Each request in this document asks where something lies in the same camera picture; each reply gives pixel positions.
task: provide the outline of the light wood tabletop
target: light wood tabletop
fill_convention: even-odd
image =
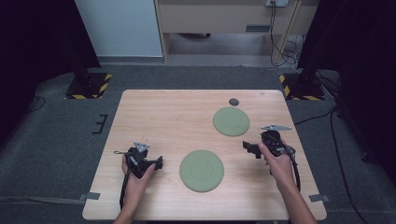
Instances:
[[[231,106],[236,98],[250,127],[240,136],[226,136],[213,125],[214,114]],[[301,193],[315,218],[326,217],[323,202],[311,203],[309,195],[318,188],[294,128],[281,91],[261,90],[128,90],[121,97],[106,145],[92,182],[83,216],[88,220],[112,220],[120,212],[123,180],[122,155],[134,142],[149,144],[148,160],[163,156],[163,168],[155,171],[136,220],[285,220],[289,216],[276,182],[264,159],[247,153],[242,142],[261,141],[262,126],[291,127],[280,131],[286,143],[296,149]],[[179,166],[190,152],[205,149],[223,162],[224,177],[209,192],[187,188]]]

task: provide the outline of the black stand base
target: black stand base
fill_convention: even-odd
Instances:
[[[81,84],[75,77],[66,92],[66,99],[91,99],[102,97],[111,78],[107,73],[89,73],[90,84]]]
[[[324,100],[324,93],[320,84],[308,82],[299,83],[298,73],[287,73],[279,77],[287,100]]]

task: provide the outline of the black curtain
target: black curtain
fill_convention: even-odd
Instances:
[[[74,0],[0,0],[0,143],[44,80],[100,67]]]
[[[298,65],[316,62],[317,69],[340,74],[336,101],[362,148],[382,164],[394,183],[395,8],[394,0],[321,0]]]

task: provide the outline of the black and yellow striped base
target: black and yellow striped base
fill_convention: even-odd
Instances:
[[[318,85],[310,85],[304,90],[296,90],[298,74],[284,74],[279,77],[287,100],[324,100],[323,91]]]
[[[65,94],[66,99],[96,99],[105,93],[111,75],[107,73],[91,73],[92,84],[89,88],[83,88],[75,78]]]

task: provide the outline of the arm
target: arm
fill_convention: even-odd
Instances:
[[[143,199],[149,180],[154,174],[155,164],[151,164],[142,178],[138,179],[134,174],[130,174],[128,184],[125,189],[124,206],[114,224],[131,224],[134,220],[136,210]],[[126,174],[128,166],[125,157],[122,157],[122,170]]]
[[[318,223],[294,183],[290,157],[286,154],[275,157],[263,143],[259,143],[259,148],[270,166],[291,222],[293,224]]]

